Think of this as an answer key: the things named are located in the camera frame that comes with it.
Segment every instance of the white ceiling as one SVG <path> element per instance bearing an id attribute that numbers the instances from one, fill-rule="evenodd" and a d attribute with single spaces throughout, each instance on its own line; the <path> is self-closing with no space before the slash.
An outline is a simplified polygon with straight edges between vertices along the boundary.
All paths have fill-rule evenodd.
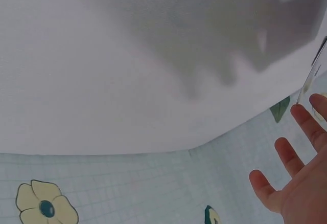
<path id="1" fill-rule="evenodd" d="M 202 145 L 301 87 L 325 1 L 0 0 L 0 152 Z"/>

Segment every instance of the blue flower center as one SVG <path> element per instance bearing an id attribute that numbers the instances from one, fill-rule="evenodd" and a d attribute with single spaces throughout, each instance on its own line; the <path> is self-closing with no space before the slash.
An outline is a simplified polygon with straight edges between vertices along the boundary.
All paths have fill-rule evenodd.
<path id="1" fill-rule="evenodd" d="M 53 207 L 52 203 L 49 201 L 43 200 L 39 205 L 40 211 L 42 215 L 47 218 L 51 218 L 55 215 L 55 208 Z"/>

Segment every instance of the flower decal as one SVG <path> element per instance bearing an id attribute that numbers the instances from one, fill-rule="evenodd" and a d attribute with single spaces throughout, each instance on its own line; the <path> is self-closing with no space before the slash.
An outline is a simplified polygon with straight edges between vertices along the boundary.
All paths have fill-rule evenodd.
<path id="1" fill-rule="evenodd" d="M 32 180 L 21 184 L 16 205 L 23 224 L 77 224 L 78 214 L 59 187 L 50 182 Z"/>
<path id="2" fill-rule="evenodd" d="M 204 224 L 221 224 L 219 215 L 210 205 L 204 210 Z"/>
<path id="3" fill-rule="evenodd" d="M 323 95 L 323 96 L 325 96 L 327 98 L 327 93 L 322 93 L 321 95 Z M 319 121 L 323 121 L 324 120 L 323 116 L 320 113 L 318 113 L 315 108 L 312 108 L 312 110 L 313 110 L 313 114 L 315 115 L 315 117 Z"/>

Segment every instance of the finger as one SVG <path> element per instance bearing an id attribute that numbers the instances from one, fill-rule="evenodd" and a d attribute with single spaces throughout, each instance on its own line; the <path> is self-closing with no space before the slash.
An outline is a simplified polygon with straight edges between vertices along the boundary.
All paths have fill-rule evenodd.
<path id="1" fill-rule="evenodd" d="M 291 114 L 310 140 L 312 146 L 319 152 L 327 143 L 327 133 L 301 105 L 293 105 Z"/>
<path id="2" fill-rule="evenodd" d="M 323 95 L 314 94 L 309 98 L 313 108 L 327 120 L 327 98 Z"/>
<path id="3" fill-rule="evenodd" d="M 291 144 L 285 138 L 279 138 L 275 142 L 275 149 L 292 178 L 305 166 Z"/>
<path id="4" fill-rule="evenodd" d="M 262 204 L 268 210 L 280 213 L 282 210 L 281 192 L 276 191 L 259 170 L 252 171 L 249 178 L 255 194 Z"/>

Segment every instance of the hand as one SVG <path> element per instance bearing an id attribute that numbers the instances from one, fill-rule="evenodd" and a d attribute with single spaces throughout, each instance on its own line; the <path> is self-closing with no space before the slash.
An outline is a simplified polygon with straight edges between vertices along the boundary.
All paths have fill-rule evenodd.
<path id="1" fill-rule="evenodd" d="M 310 97 L 312 106 L 327 120 L 327 98 Z M 275 149 L 291 175 L 291 181 L 276 191 L 258 170 L 250 173 L 255 194 L 270 211 L 280 213 L 285 224 L 327 223 L 327 132 L 301 105 L 291 108 L 291 114 L 317 151 L 304 165 L 285 138 L 275 142 Z"/>

